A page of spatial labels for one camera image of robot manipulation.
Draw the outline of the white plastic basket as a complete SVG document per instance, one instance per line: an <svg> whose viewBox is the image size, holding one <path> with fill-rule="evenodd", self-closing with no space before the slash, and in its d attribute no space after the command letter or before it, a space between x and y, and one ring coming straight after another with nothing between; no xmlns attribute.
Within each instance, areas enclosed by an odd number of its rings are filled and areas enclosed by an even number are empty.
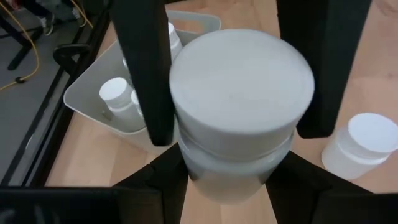
<svg viewBox="0 0 398 224"><path fill-rule="evenodd" d="M176 30L183 46L193 39L221 29L219 17L195 12L166 10L171 23L176 20L198 22L203 30L190 32ZM70 109L88 119L102 125L112 133L120 136L134 147L144 151L161 154L169 146L152 145L147 128L133 127L127 129L123 124L111 119L111 113L105 102L100 98L100 87L109 79L123 77L131 82L130 74L122 63L123 53L120 44L115 40L66 90L63 101Z"/></svg>

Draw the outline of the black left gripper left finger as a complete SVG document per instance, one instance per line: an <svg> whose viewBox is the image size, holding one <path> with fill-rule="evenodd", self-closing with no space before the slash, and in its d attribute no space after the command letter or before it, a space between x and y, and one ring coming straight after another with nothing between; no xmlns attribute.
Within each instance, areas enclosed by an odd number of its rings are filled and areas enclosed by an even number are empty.
<svg viewBox="0 0 398 224"><path fill-rule="evenodd" d="M0 224L179 224L187 182L175 144L112 187L0 187Z"/></svg>

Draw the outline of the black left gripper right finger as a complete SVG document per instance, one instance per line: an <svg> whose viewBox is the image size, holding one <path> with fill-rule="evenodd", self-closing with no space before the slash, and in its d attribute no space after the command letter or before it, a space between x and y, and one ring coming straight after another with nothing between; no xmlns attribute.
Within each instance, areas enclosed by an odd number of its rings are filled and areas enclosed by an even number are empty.
<svg viewBox="0 0 398 224"><path fill-rule="evenodd" d="M398 193L374 194L292 151L265 185L278 224L398 224Z"/></svg>

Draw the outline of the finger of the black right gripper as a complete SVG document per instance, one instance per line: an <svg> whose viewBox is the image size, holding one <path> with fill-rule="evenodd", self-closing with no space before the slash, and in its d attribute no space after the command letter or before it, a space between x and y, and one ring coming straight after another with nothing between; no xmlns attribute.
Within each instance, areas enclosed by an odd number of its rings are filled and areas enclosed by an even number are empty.
<svg viewBox="0 0 398 224"><path fill-rule="evenodd" d="M305 57L315 79L297 132L304 139L331 136L372 0L276 2L281 39Z"/></svg>
<svg viewBox="0 0 398 224"><path fill-rule="evenodd" d="M110 16L155 146L172 143L171 53L164 0L112 0Z"/></svg>

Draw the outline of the black frame foot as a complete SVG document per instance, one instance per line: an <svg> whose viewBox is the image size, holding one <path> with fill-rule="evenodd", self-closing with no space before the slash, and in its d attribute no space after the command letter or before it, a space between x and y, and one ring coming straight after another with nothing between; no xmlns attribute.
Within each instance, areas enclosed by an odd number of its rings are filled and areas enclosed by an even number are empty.
<svg viewBox="0 0 398 224"><path fill-rule="evenodd" d="M78 68L78 62L73 58L77 55L86 54L89 50L88 44L62 44L53 50L53 58L60 68L72 77Z"/></svg>

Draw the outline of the black desk angled legs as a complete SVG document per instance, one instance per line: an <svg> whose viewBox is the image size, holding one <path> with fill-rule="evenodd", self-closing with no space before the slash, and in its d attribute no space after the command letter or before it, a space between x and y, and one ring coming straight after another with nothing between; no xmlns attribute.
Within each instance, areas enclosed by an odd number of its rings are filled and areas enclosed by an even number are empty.
<svg viewBox="0 0 398 224"><path fill-rule="evenodd" d="M16 53L14 58L9 62L7 66L8 70L15 70L20 63L25 59L27 54L33 49L33 45L35 41L38 40L43 31L40 27L35 27L33 29L28 29L24 33L22 28L17 30L7 19L6 19L6 9L0 9L0 39L4 38L12 38L15 40L21 47L19 51Z"/></svg>

